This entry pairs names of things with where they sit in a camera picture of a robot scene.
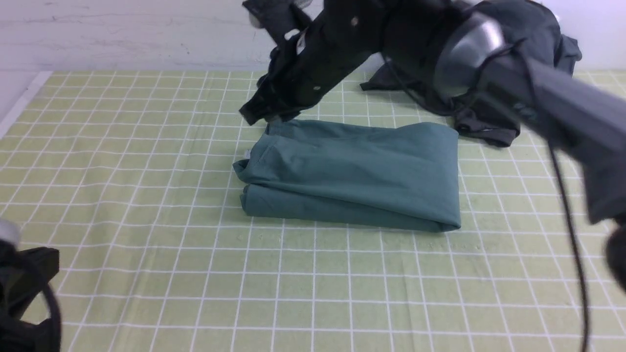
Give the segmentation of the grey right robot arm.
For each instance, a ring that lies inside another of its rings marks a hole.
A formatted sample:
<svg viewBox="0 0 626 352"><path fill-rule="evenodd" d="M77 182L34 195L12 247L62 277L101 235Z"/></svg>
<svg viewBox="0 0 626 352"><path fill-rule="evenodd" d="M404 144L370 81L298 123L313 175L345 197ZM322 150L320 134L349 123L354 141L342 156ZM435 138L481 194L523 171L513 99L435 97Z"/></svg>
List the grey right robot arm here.
<svg viewBox="0 0 626 352"><path fill-rule="evenodd" d="M467 97L521 122L582 167L591 223L614 220L604 256L625 287L625 102L528 58L499 24L450 0L327 0L310 18L294 0L245 0L276 44L240 112L249 125L310 109L380 53L445 97Z"/></svg>

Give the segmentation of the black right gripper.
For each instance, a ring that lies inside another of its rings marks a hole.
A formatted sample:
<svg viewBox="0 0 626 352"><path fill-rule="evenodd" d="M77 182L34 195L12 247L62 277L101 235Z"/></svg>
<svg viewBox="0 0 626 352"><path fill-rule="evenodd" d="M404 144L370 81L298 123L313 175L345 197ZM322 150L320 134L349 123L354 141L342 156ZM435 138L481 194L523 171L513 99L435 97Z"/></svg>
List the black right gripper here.
<svg viewBox="0 0 626 352"><path fill-rule="evenodd" d="M268 73L239 109L252 126L288 122L317 105L333 87L382 47L395 0L326 0L299 34L271 51Z"/></svg>

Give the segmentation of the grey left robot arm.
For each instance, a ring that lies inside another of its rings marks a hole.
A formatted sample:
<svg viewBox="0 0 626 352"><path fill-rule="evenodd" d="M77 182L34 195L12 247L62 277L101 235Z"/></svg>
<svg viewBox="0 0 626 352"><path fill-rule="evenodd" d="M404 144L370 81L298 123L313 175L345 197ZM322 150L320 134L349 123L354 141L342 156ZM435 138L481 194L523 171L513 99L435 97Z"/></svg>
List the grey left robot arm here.
<svg viewBox="0 0 626 352"><path fill-rule="evenodd" d="M62 321L51 279L60 272L60 252L51 247L18 250L22 236L15 223L0 225L0 350L2 352L60 352ZM22 320L36 296L42 294L49 318L40 323Z"/></svg>

